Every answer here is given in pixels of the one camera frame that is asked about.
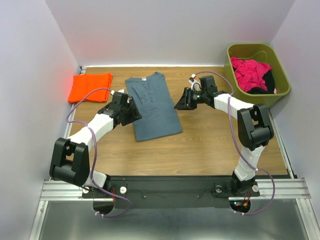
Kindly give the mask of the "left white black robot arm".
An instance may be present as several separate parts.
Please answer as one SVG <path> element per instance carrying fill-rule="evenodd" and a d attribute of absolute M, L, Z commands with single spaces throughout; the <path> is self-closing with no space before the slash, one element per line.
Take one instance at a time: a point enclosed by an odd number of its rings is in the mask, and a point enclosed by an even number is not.
<path fill-rule="evenodd" d="M 142 118 L 132 96 L 113 92 L 112 100 L 89 123 L 68 138 L 58 138 L 53 147 L 49 175 L 55 180 L 94 188 L 100 197 L 111 193 L 111 177 L 90 166 L 90 150 L 98 149 L 98 140 L 118 125 L 126 126 Z"/>

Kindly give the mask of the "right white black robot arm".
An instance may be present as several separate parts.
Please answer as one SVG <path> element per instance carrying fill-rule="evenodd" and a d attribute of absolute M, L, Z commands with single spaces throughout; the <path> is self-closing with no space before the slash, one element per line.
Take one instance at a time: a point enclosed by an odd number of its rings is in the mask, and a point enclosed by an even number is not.
<path fill-rule="evenodd" d="M 199 104 L 220 110 L 228 119 L 236 119 L 237 131 L 231 135 L 239 154 L 238 164 L 231 176 L 230 190 L 235 195 L 245 194 L 255 184 L 260 156 L 274 137 L 274 130 L 263 104 L 254 105 L 241 101 L 225 91 L 219 91 L 212 75 L 196 80 L 193 74 L 189 78 L 190 86 L 183 90 L 182 97 L 175 105 L 176 110 L 194 110 Z"/>

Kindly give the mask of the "blue-grey t-shirt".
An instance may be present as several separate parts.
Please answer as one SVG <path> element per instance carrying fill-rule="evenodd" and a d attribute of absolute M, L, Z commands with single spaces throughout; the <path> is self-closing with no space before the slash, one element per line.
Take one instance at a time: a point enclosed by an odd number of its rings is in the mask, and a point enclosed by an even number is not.
<path fill-rule="evenodd" d="M 125 85 L 142 116 L 133 123 L 136 141 L 143 142 L 183 132 L 163 73 L 154 72 L 142 78 L 131 77 L 125 80 Z"/>

